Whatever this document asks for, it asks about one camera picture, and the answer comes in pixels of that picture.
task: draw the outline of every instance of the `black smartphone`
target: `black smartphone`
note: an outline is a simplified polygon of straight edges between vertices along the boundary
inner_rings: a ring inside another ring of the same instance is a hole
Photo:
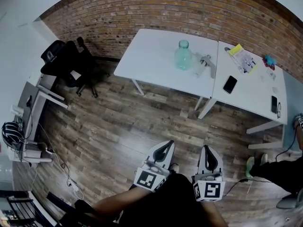
[[[223,87],[223,90],[229,94],[232,93],[232,90],[235,87],[236,83],[237,83],[237,79],[232,76],[229,76],[227,82]]]
[[[271,111],[276,114],[277,111],[277,99],[275,96],[271,96]]]

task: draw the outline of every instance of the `sneaker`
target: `sneaker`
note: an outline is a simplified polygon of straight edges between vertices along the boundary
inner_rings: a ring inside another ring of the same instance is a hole
[[[246,162],[246,171],[245,171],[245,175],[247,178],[252,178],[252,175],[250,175],[250,170],[254,165],[255,165],[255,158],[254,157],[248,158]]]
[[[170,166],[170,171],[174,171],[175,173],[179,173],[180,167],[177,163],[174,163]]]
[[[265,153],[262,155],[260,166],[264,165],[267,162],[268,162],[268,154]]]

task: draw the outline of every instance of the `white table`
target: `white table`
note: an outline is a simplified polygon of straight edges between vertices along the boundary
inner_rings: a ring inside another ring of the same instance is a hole
[[[29,96],[32,96],[31,110],[26,107],[26,102]],[[20,97],[18,106],[23,108],[25,113],[22,117],[24,121],[24,137],[27,144],[23,144],[21,151],[8,151],[9,159],[12,161],[26,161],[30,163],[51,162],[51,158],[41,157],[42,151],[36,146],[35,135],[38,128],[38,122],[43,111],[46,100],[50,100],[63,108],[68,108],[68,105],[57,100],[64,101],[64,98],[48,90],[47,88],[38,85],[33,86],[26,82],[23,92]]]
[[[134,37],[114,74],[132,79],[142,95],[137,80],[172,88],[200,96],[195,107],[198,108],[203,97],[211,98],[214,79],[211,69],[206,67],[200,77],[195,77],[194,69],[183,71],[177,69],[174,63],[174,52],[180,40],[187,40],[193,54],[211,55],[211,61],[217,64],[218,42],[198,36],[176,32],[140,29]]]
[[[285,87],[287,91],[287,125],[283,125],[282,138],[276,142],[264,143],[264,144],[254,144],[249,145],[250,149],[260,149],[260,148],[284,148],[292,156],[301,157],[302,151],[300,150],[299,142],[297,139],[294,140],[295,130],[293,127],[294,117],[299,113],[303,112],[303,98],[301,97],[303,92],[303,84],[296,78],[288,74],[286,71],[283,72]]]
[[[248,134],[287,124],[287,101],[283,70],[278,66],[275,67],[276,79],[273,81],[267,74],[268,68],[265,67],[262,58],[250,53],[259,65],[251,74],[241,74],[229,54],[225,51],[225,47],[231,49],[234,46],[219,42],[213,97],[208,100],[198,118],[202,119],[216,101],[220,101],[272,120],[248,129]],[[236,86],[231,94],[223,90],[229,76],[237,79]],[[277,88],[277,93],[274,93],[273,87]],[[278,103],[281,103],[281,118],[279,119],[276,114],[270,111],[271,96],[275,96]]]

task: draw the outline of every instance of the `green shoe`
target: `green shoe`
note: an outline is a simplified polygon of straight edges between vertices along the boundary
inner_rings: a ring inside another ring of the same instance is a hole
[[[267,162],[268,162],[268,154],[265,153],[265,154],[262,155],[260,166],[264,165]]]
[[[253,178],[252,175],[250,175],[250,170],[254,165],[255,165],[255,158],[254,157],[248,158],[246,162],[246,171],[245,171],[245,175],[247,178]]]

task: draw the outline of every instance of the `cable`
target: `cable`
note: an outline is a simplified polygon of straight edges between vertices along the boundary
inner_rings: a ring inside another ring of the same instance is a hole
[[[31,133],[32,133],[32,131],[33,131],[33,115],[32,115],[32,109],[31,109],[31,108],[30,108],[29,114],[30,114],[31,119],[32,119],[32,121],[31,121],[31,129],[30,129],[29,135],[28,135],[26,138],[24,138],[25,140],[27,140],[27,139],[29,138],[29,136],[31,135]]]
[[[298,126],[299,126],[299,125],[297,125],[296,128],[295,128],[295,130],[294,130],[294,140],[293,140],[292,144],[290,145],[290,147],[289,147],[287,150],[285,150],[285,151],[281,152],[280,154],[277,154],[277,155],[276,155],[276,162],[277,162],[277,157],[278,157],[279,155],[288,152],[288,151],[290,150],[290,148],[293,146],[294,141],[295,141],[295,137],[296,137],[296,135],[297,135],[297,128],[298,128]]]
[[[78,184],[76,184],[76,182],[75,182],[74,180],[71,179],[70,169],[68,168],[68,166],[66,165],[66,163],[65,163],[64,161],[62,161],[63,163],[60,164],[60,161],[59,161],[59,158],[58,158],[58,154],[55,152],[54,147],[53,147],[53,144],[51,143],[51,140],[49,139],[49,137],[48,137],[48,135],[47,135],[45,129],[42,127],[42,125],[41,125],[39,122],[38,122],[38,124],[40,125],[41,129],[44,131],[44,133],[45,133],[45,135],[46,135],[46,137],[47,137],[47,139],[48,139],[50,145],[52,146],[53,154],[55,155],[55,157],[56,157],[56,159],[57,159],[57,162],[58,162],[60,168],[64,171],[64,173],[65,173],[66,176],[67,176],[66,184],[67,184],[69,187],[71,187],[71,186],[72,186],[71,181],[72,181],[73,184],[75,184],[75,185],[78,187],[79,191],[81,192],[82,198],[80,198],[80,197],[76,194],[75,190],[73,189],[73,192],[74,192],[75,196],[76,196],[78,199],[80,199],[80,200],[84,200],[84,194],[83,194],[81,188],[79,187]]]
[[[36,175],[35,175],[35,178],[34,178],[34,180],[33,180],[33,182],[32,182],[32,186],[31,186],[31,188],[30,188],[30,191],[32,191],[32,190],[33,190],[33,184],[34,184],[34,182],[35,182],[36,178],[37,178],[37,168],[36,168]]]
[[[255,180],[255,179],[247,179],[247,178],[244,178],[244,179],[241,179],[239,181],[237,181],[231,188],[230,190],[222,197],[226,197],[230,191],[238,184],[238,183],[245,183],[245,182],[248,182],[248,181],[254,181],[254,182],[261,182],[261,183],[272,183],[272,182],[269,182],[269,181],[260,181],[260,180]]]

